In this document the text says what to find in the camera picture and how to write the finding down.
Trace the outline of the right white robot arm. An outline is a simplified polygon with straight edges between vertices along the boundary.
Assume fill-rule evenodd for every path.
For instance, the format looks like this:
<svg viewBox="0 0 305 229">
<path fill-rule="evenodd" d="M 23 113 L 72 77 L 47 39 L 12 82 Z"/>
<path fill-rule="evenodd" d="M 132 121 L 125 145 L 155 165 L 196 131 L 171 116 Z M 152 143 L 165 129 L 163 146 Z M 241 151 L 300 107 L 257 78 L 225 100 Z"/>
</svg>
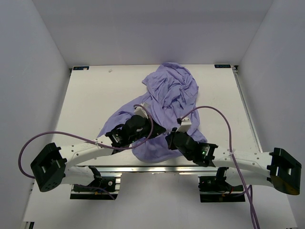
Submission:
<svg viewBox="0 0 305 229">
<path fill-rule="evenodd" d="M 178 150 L 189 161 L 202 167 L 239 168 L 248 171 L 257 185 L 272 185 L 276 190 L 299 195 L 302 165 L 282 148 L 272 152 L 248 153 L 229 150 L 216 144 L 199 143 L 186 132 L 173 128 L 165 137 L 170 150 Z"/>
</svg>

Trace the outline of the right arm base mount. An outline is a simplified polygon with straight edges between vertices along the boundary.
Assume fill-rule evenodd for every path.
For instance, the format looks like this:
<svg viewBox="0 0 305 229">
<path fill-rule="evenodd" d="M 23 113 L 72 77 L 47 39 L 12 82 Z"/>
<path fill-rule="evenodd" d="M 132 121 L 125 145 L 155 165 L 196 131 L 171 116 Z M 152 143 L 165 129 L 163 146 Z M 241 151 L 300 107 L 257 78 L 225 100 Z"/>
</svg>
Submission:
<svg viewBox="0 0 305 229">
<path fill-rule="evenodd" d="M 212 170 L 196 169 L 201 203 L 236 203 L 245 202 L 243 185 L 230 185 L 226 172 L 229 168 Z"/>
</svg>

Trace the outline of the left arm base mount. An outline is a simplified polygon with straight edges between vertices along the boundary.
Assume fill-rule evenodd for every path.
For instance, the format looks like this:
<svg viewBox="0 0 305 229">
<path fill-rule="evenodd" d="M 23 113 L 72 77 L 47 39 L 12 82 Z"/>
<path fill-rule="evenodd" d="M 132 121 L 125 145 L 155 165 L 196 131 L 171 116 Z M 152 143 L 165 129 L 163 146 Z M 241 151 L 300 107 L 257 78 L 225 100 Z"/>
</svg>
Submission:
<svg viewBox="0 0 305 229">
<path fill-rule="evenodd" d="M 70 199 L 115 200 L 118 197 L 121 173 L 102 171 L 94 166 L 73 167 L 63 183 L 72 185 Z"/>
</svg>

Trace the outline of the left blue table label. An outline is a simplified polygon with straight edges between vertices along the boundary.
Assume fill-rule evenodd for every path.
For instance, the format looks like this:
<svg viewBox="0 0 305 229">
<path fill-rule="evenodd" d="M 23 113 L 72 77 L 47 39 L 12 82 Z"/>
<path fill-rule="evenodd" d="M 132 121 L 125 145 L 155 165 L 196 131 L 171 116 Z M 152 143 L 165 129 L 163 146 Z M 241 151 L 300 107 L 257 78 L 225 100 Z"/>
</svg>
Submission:
<svg viewBox="0 0 305 229">
<path fill-rule="evenodd" d="M 89 66 L 74 66 L 73 71 L 86 71 L 89 70 Z"/>
</svg>

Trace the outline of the blue table label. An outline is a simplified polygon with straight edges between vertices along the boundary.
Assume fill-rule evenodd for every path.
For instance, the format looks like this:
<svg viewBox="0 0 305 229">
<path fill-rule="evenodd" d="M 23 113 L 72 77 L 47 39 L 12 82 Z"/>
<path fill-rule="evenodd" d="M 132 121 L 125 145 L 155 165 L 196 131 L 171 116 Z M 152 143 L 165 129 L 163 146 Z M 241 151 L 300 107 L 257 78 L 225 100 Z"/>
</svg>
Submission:
<svg viewBox="0 0 305 229">
<path fill-rule="evenodd" d="M 89 66 L 74 66 L 73 71 L 86 71 L 89 70 Z"/>
<path fill-rule="evenodd" d="M 219 69 L 222 69 L 222 68 L 231 68 L 231 65 L 230 64 L 215 64 L 214 67 L 215 68 L 219 68 Z"/>
</svg>

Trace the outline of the purple jacket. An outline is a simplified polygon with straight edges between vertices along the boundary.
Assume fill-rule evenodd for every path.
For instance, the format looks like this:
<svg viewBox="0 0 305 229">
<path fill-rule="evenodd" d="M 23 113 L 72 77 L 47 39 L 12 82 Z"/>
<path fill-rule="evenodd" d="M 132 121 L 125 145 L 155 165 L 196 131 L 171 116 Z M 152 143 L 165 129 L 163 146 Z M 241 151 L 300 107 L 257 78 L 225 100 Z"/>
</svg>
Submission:
<svg viewBox="0 0 305 229">
<path fill-rule="evenodd" d="M 178 127 L 177 119 L 196 107 L 199 87 L 191 73 L 174 62 L 162 63 L 142 81 L 147 92 L 123 105 L 106 121 L 99 135 L 104 135 L 118 124 L 124 124 L 133 114 L 135 104 L 148 104 L 153 120 L 167 132 Z M 136 142 L 132 153 L 145 163 L 159 163 L 181 156 L 178 150 L 168 149 L 166 134 Z"/>
</svg>

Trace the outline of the right blue table label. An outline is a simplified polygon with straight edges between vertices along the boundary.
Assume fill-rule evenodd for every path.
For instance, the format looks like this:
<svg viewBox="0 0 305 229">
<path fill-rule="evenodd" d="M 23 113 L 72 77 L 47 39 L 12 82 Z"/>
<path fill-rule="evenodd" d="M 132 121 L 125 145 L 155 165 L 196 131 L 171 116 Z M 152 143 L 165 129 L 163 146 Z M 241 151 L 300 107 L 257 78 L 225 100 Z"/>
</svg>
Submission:
<svg viewBox="0 0 305 229">
<path fill-rule="evenodd" d="M 215 68 L 219 68 L 219 69 L 222 69 L 222 68 L 231 68 L 231 65 L 230 64 L 215 64 L 214 67 Z"/>
</svg>

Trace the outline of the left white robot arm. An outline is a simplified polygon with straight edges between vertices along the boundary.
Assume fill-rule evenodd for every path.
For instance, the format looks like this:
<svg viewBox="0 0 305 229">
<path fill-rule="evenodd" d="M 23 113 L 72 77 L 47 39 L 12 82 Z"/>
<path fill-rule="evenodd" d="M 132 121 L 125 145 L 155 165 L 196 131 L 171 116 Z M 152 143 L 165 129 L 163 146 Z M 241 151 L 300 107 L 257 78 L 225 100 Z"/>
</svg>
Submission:
<svg viewBox="0 0 305 229">
<path fill-rule="evenodd" d="M 47 144 L 30 166 L 41 192 L 53 190 L 60 184 L 81 185 L 96 190 L 102 183 L 99 171 L 94 166 L 79 167 L 79 164 L 114 155 L 142 138 L 155 138 L 165 131 L 155 121 L 133 115 L 126 123 L 117 125 L 92 142 L 86 140 L 63 147 Z"/>
</svg>

